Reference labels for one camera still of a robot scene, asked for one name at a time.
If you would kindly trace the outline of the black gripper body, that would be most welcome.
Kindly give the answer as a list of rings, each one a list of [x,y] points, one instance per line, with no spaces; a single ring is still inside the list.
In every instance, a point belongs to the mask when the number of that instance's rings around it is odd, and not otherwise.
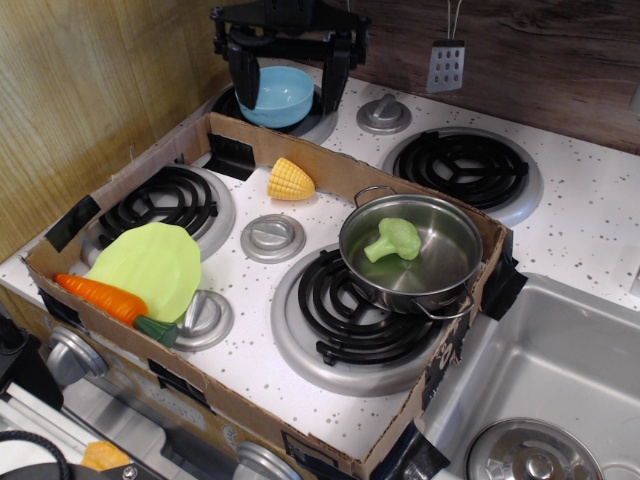
[[[260,58],[363,64],[371,20],[324,1],[251,1],[216,6],[214,49],[231,64]]]

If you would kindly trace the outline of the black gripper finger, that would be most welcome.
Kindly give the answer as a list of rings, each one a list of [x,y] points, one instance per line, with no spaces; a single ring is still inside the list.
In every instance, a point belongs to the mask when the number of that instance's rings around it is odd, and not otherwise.
[[[228,47],[228,63],[239,103],[248,109],[254,109],[260,86],[260,67],[257,58],[244,46],[231,43]]]
[[[339,108],[350,67],[351,54],[348,49],[335,50],[324,60],[321,91],[325,115]]]

